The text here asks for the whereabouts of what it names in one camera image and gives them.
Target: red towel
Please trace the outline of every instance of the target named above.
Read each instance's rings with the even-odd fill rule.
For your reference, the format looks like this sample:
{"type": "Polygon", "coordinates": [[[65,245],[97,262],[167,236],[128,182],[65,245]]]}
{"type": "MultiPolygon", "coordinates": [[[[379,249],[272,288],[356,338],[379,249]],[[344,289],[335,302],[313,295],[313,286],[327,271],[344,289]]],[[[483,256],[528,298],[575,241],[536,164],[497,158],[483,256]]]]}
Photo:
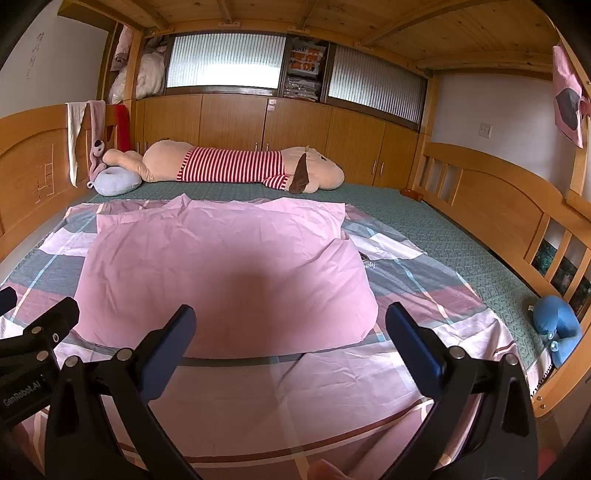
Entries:
{"type": "Polygon", "coordinates": [[[133,150],[129,135],[129,113],[125,105],[115,105],[117,115],[117,148],[122,152],[133,150]]]}

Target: cabinet door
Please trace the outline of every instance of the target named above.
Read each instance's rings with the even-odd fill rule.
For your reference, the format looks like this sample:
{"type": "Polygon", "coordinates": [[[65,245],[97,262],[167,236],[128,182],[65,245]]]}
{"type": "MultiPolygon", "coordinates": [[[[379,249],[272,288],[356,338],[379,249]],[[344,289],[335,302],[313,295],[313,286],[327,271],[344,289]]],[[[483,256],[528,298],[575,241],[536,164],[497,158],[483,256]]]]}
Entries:
{"type": "Polygon", "coordinates": [[[231,150],[261,150],[267,97],[203,95],[199,145],[231,150]]]}
{"type": "Polygon", "coordinates": [[[146,102],[148,99],[142,99],[135,102],[135,130],[132,137],[134,142],[131,147],[142,155],[145,153],[144,148],[144,118],[146,110],[146,102]]]}
{"type": "Polygon", "coordinates": [[[326,152],[331,107],[288,98],[269,99],[263,150],[283,150],[309,145],[326,152]]]}
{"type": "Polygon", "coordinates": [[[345,182],[372,185],[386,122],[333,107],[326,156],[345,172],[345,182]]]}
{"type": "Polygon", "coordinates": [[[145,102],[141,153],[165,138],[198,145],[202,95],[151,97],[145,102]]]}
{"type": "Polygon", "coordinates": [[[386,124],[374,180],[376,187],[406,188],[417,142],[418,132],[400,125],[386,124]]]}

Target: pink cloth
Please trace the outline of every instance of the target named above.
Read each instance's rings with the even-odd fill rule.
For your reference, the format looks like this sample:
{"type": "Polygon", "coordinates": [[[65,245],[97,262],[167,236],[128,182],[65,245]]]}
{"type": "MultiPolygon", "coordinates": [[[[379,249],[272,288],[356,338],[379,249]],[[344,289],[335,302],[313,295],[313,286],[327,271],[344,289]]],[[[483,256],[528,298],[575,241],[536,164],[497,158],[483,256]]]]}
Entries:
{"type": "Polygon", "coordinates": [[[556,127],[579,148],[583,148],[581,119],[591,114],[589,100],[562,45],[552,48],[554,57],[554,119],[556,127]]]}
{"type": "Polygon", "coordinates": [[[361,341],[378,306],[341,239],[345,206],[311,200],[216,203],[98,215],[76,300],[76,331],[135,346],[179,305],[197,314],[186,356],[251,358],[361,341]]]}

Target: red and white stripes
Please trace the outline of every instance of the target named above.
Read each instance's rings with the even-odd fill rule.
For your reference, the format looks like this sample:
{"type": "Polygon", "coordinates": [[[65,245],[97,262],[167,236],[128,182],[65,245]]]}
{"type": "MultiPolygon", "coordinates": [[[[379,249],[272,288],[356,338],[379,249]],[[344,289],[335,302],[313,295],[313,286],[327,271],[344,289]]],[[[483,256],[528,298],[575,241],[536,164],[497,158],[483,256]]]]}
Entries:
{"type": "Polygon", "coordinates": [[[284,190],[285,174],[281,152],[223,150],[193,147],[185,155],[177,181],[222,181],[228,183],[262,183],[284,190]]]}

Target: blue stuffed toy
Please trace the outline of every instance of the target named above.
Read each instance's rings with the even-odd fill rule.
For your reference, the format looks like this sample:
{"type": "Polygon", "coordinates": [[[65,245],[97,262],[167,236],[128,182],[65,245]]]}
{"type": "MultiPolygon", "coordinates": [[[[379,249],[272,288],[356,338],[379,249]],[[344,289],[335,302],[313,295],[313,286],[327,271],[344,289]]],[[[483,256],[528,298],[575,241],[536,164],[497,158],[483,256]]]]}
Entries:
{"type": "Polygon", "coordinates": [[[583,337],[583,331],[573,309],[560,297],[542,297],[534,306],[534,326],[546,335],[552,350],[552,363],[559,368],[583,337]]]}

